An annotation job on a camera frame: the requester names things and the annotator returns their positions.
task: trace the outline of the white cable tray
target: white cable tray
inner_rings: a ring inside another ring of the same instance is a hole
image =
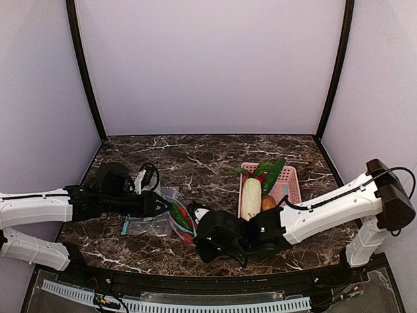
[[[70,287],[58,282],[44,280],[42,290],[58,295],[59,297],[81,303],[87,306],[98,307],[93,304],[94,291]],[[252,305],[167,305],[164,303],[150,303],[123,299],[130,313],[287,313],[309,310],[310,298],[303,297],[291,300],[282,300],[268,303],[255,303]],[[126,312],[123,306],[119,309],[106,308],[113,312]]]

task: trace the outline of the potato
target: potato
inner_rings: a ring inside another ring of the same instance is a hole
[[[267,211],[276,207],[276,202],[273,196],[263,196],[262,197],[262,207],[261,211]]]

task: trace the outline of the green cucumber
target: green cucumber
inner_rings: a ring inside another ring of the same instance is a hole
[[[174,218],[174,220],[183,228],[185,228],[186,230],[191,230],[191,227],[189,225],[189,223],[187,223],[186,218],[182,215],[180,209],[178,208],[178,206],[171,202],[171,214],[172,217]]]
[[[285,165],[285,160],[282,158],[274,163],[274,165],[269,169],[265,180],[262,185],[262,195],[266,196],[274,187],[276,180],[280,176],[280,173]]]

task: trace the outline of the cucumber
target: cucumber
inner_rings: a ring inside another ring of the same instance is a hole
[[[284,165],[285,165],[285,160],[282,158],[281,160],[276,161],[274,165],[269,169],[265,177],[265,180],[263,181],[263,186],[262,186],[263,196],[266,196],[272,190],[272,187],[274,187],[275,182],[278,179],[278,176],[280,176],[280,173]]]

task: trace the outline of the green pepper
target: green pepper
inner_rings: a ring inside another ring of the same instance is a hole
[[[174,218],[175,222],[177,222],[177,224],[179,224],[181,227],[185,228],[186,230],[191,231],[191,226],[187,222],[184,215],[182,215],[178,206],[173,202],[171,202],[171,214],[172,214],[172,217]]]

